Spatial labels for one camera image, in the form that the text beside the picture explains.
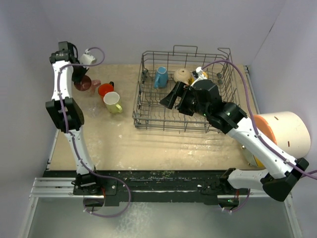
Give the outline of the pink ghost pattern mug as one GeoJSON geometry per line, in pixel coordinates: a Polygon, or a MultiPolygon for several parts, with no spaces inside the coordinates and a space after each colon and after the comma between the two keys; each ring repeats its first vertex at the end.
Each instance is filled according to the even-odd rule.
{"type": "Polygon", "coordinates": [[[87,96],[94,96],[97,88],[101,85],[99,80],[91,80],[89,76],[84,76],[80,82],[74,82],[74,87],[87,96]]]}

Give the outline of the blue flower mug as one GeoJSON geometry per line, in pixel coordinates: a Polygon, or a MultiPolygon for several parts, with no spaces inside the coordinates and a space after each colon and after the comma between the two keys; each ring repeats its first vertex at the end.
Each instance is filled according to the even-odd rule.
{"type": "Polygon", "coordinates": [[[154,88],[156,88],[156,89],[164,88],[167,86],[167,82],[168,82],[167,68],[164,66],[160,66],[156,70],[156,74],[154,77],[154,88]]]}

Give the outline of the orange mug black handle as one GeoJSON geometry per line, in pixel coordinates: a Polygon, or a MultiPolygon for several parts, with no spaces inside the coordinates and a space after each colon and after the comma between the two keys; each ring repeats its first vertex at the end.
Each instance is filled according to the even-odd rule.
{"type": "Polygon", "coordinates": [[[98,94],[101,97],[101,99],[104,98],[104,96],[109,93],[114,91],[114,82],[110,81],[109,83],[104,83],[101,84],[98,87],[98,94]]]}

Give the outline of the clear glass cup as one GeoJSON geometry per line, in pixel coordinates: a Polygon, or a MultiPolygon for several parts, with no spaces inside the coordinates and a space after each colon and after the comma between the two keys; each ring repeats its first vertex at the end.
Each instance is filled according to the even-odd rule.
{"type": "Polygon", "coordinates": [[[96,118],[102,111],[102,106],[100,104],[93,104],[89,107],[88,113],[91,118],[96,118]]]}

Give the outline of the pale yellow faceted mug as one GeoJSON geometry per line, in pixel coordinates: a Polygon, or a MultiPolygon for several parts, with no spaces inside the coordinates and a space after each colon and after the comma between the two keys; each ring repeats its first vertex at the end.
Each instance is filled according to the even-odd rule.
{"type": "Polygon", "coordinates": [[[116,92],[108,92],[103,98],[104,104],[112,114],[122,113],[123,108],[120,101],[120,95],[116,92]]]}

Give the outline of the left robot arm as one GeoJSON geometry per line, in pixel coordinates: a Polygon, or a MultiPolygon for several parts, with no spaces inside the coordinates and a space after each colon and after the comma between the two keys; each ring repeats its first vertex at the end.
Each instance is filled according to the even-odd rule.
{"type": "Polygon", "coordinates": [[[52,99],[46,102],[46,109],[57,129],[64,133],[76,163],[77,188],[84,187],[90,194],[102,189],[102,182],[96,177],[95,165],[91,160],[83,135],[84,115],[72,96],[72,84],[81,82],[89,67],[97,65],[91,49],[78,56],[78,50],[71,42],[58,43],[58,51],[50,56],[54,71],[52,99]]]}

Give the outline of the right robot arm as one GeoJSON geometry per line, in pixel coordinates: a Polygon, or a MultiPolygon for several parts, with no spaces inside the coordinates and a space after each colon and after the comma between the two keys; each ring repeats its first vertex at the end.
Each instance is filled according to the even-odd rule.
{"type": "Polygon", "coordinates": [[[306,159],[294,158],[253,128],[251,118],[237,104],[223,101],[218,87],[210,80],[193,86],[177,82],[160,104],[184,115],[204,116],[212,127],[238,141],[262,162],[263,170],[228,169],[220,182],[226,194],[241,188],[256,189],[283,202],[309,165],[306,159]]]}

